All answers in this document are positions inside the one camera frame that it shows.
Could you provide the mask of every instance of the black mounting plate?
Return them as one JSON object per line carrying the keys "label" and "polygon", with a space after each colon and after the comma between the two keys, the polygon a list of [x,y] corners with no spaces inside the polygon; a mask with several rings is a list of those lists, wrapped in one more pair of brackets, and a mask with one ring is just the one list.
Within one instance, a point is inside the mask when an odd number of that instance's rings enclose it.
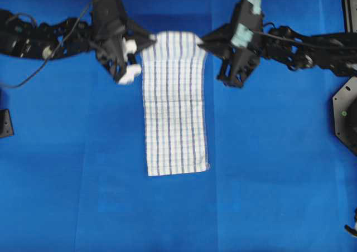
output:
{"label": "black mounting plate", "polygon": [[352,77],[333,97],[335,118],[335,134],[357,156],[357,143],[350,136],[350,129],[346,126],[348,122],[347,110],[357,98],[357,77]]}

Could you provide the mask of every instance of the striped towel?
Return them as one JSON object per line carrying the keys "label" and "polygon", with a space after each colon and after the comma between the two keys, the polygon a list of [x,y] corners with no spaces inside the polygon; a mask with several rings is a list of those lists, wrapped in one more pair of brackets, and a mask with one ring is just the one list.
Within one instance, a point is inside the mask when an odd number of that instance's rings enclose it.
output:
{"label": "striped towel", "polygon": [[206,171],[204,63],[201,40],[161,32],[142,53],[146,158],[149,176]]}

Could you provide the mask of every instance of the blue tabletop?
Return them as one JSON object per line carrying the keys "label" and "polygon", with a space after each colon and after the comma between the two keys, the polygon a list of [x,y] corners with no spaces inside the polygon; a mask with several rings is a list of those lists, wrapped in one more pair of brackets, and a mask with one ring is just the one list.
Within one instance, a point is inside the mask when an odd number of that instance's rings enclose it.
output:
{"label": "blue tabletop", "polygon": [[[39,22],[89,0],[0,0]],[[202,36],[240,0],[123,0],[148,30]],[[341,0],[263,0],[265,21],[306,34],[344,31]],[[0,56],[16,83],[40,62]],[[5,90],[15,136],[0,140],[0,251],[355,251],[356,158],[336,137],[331,97],[346,82],[262,60],[244,89],[205,70],[211,170],[147,176],[142,79],[114,84],[82,54]]]}

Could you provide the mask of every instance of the cable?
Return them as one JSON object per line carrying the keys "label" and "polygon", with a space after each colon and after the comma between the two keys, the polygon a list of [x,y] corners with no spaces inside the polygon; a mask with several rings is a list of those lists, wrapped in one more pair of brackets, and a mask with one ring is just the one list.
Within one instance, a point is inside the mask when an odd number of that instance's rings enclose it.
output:
{"label": "cable", "polygon": [[268,26],[268,25],[271,25],[271,26],[273,26],[274,28],[276,28],[276,27],[275,27],[275,24],[274,24],[273,22],[267,22],[267,23],[263,24],[263,27]]}
{"label": "cable", "polygon": [[7,25],[9,22],[15,20],[19,16],[25,16],[25,17],[30,18],[32,25],[35,28],[37,27],[37,22],[36,22],[35,18],[33,18],[30,14],[26,14],[26,13],[18,13],[18,14],[15,14],[15,15],[11,16],[9,19],[6,20],[5,24]]}
{"label": "cable", "polygon": [[281,41],[294,43],[294,44],[296,44],[296,45],[310,47],[310,48],[312,48],[312,49],[325,49],[325,50],[357,50],[357,47],[316,46],[316,45],[309,44],[309,43],[298,42],[298,41],[295,41],[295,40],[292,40],[292,39],[288,39],[288,38],[284,38],[284,37],[280,37],[280,36],[271,35],[270,33],[264,33],[264,32],[259,32],[259,31],[252,31],[252,32],[253,32],[253,33],[256,33],[256,34],[258,34],[258,35],[261,35],[261,36],[267,36],[267,37],[274,38],[274,39],[278,39],[278,40],[281,40]]}
{"label": "cable", "polygon": [[63,43],[73,34],[74,29],[77,27],[78,23],[80,22],[80,20],[83,18],[83,16],[87,13],[87,11],[89,10],[90,6],[91,6],[92,2],[88,3],[85,8],[83,9],[82,13],[80,14],[80,16],[77,18],[77,20],[75,21],[71,31],[68,33],[68,35],[66,35],[62,41],[56,46],[56,48],[53,50],[53,52],[51,53],[50,56],[48,56],[44,63],[34,72],[32,73],[28,78],[26,78],[23,82],[17,84],[17,85],[8,85],[5,83],[0,83],[0,87],[3,88],[7,88],[7,89],[16,89],[19,88],[21,86],[23,86],[25,83],[29,82],[33,77],[35,77],[35,75],[37,75],[48,63],[48,61],[53,58],[53,56],[56,54],[56,52],[58,51],[58,49],[63,45]]}

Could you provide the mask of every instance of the blue stripe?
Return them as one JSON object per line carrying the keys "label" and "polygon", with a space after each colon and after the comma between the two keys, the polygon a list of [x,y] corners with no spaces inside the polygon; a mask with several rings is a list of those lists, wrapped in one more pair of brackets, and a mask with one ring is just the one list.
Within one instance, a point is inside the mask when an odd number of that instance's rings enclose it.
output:
{"label": "blue stripe", "polygon": [[[189,34],[187,33],[186,34],[186,43],[187,43],[187,53],[186,53],[186,58],[185,58],[185,61],[188,60],[189,58],[189,51],[190,51],[190,44],[189,44]],[[184,79],[184,84],[186,85],[186,83],[188,82],[188,78],[185,76],[185,79]],[[185,114],[186,114],[186,138],[189,137],[189,104],[188,104],[188,100],[185,98]],[[187,149],[187,165],[190,164],[190,161],[189,161],[189,155],[190,155],[190,147],[189,147],[189,144],[186,142],[186,149]]]}
{"label": "blue stripe", "polygon": [[194,105],[192,103],[192,65],[194,63],[194,57],[196,55],[196,37],[192,34],[194,39],[194,54],[191,58],[190,65],[190,103],[191,103],[191,128],[192,128],[192,151],[194,153],[194,171],[197,172],[196,168],[196,148],[195,148],[195,131],[194,131]]}
{"label": "blue stripe", "polygon": [[208,163],[208,144],[207,144],[207,134],[206,134],[206,116],[205,116],[205,90],[204,90],[204,76],[205,76],[205,67],[206,67],[206,60],[207,60],[207,53],[205,52],[205,58],[203,60],[202,65],[202,74],[201,74],[201,99],[202,99],[202,126],[204,131],[204,138],[205,138],[205,162],[206,162],[206,169],[210,169],[210,165]]}
{"label": "blue stripe", "polygon": [[170,59],[170,51],[168,48],[168,32],[166,32],[166,101],[167,101],[167,132],[168,132],[168,165],[170,166],[170,174],[172,174],[171,168],[171,136],[170,136],[170,99],[168,98],[168,60]]}
{"label": "blue stripe", "polygon": [[160,168],[158,165],[158,111],[157,111],[157,95],[156,95],[156,87],[157,87],[157,76],[156,76],[156,48],[155,45],[153,46],[153,50],[154,50],[154,101],[155,101],[155,115],[156,115],[156,167],[157,167],[157,174],[160,176]]}
{"label": "blue stripe", "polygon": [[[173,42],[175,43],[175,40],[176,40],[176,34],[174,33],[173,34]],[[176,59],[176,46],[174,45],[174,48],[173,48],[173,58]],[[172,60],[172,68],[173,68],[173,73],[172,73],[172,94],[174,95],[175,94],[175,80],[176,80],[176,68],[175,68],[175,60]],[[176,103],[175,103],[175,100],[173,100],[174,104],[173,104],[173,117],[175,118],[176,117]],[[176,135],[176,123],[173,124],[174,128],[173,128],[173,137],[174,137],[174,140],[175,140],[175,148],[177,149],[178,145],[177,145],[177,135]],[[177,150],[175,150],[175,170],[176,170],[176,173],[179,172],[179,164],[178,164],[178,155],[177,155]]]}
{"label": "blue stripe", "polygon": [[164,133],[164,128],[165,128],[165,120],[164,120],[164,118],[163,118],[163,106],[164,106],[164,101],[163,101],[163,90],[164,90],[164,87],[163,87],[163,83],[162,83],[162,81],[163,81],[163,66],[162,66],[162,63],[163,63],[163,60],[162,60],[162,58],[163,58],[163,46],[162,46],[162,44],[161,44],[161,40],[160,40],[160,56],[159,56],[159,58],[160,58],[160,87],[159,87],[159,91],[160,91],[160,115],[161,115],[161,121],[160,121],[160,123],[161,123],[161,125],[162,125],[162,128],[160,128],[160,132],[162,132],[162,141],[161,141],[161,146],[162,146],[162,165],[163,165],[163,171],[164,171],[164,173],[163,173],[163,175],[165,175],[166,174],[166,164],[165,164],[165,155],[166,155],[166,151],[165,151],[165,133]]}
{"label": "blue stripe", "polygon": [[147,137],[148,137],[148,127],[147,127],[147,123],[146,123],[146,119],[147,119],[147,116],[146,116],[146,99],[145,99],[145,96],[146,96],[146,91],[145,91],[145,77],[146,77],[146,65],[144,63],[144,57],[143,57],[143,53],[145,51],[141,52],[140,53],[140,58],[141,58],[141,62],[142,62],[142,65],[143,65],[143,68],[142,68],[142,72],[143,72],[143,84],[142,84],[142,90],[143,90],[143,103],[144,103],[144,124],[145,124],[145,140],[147,140]]}
{"label": "blue stripe", "polygon": [[181,59],[182,59],[182,32],[180,32],[180,58],[178,60],[178,109],[179,109],[179,120],[180,120],[180,148],[181,148],[181,170],[182,173],[185,172],[184,169],[184,148],[183,148],[183,139],[182,139],[182,115],[181,115],[181,88],[180,88],[180,76],[181,76]]}

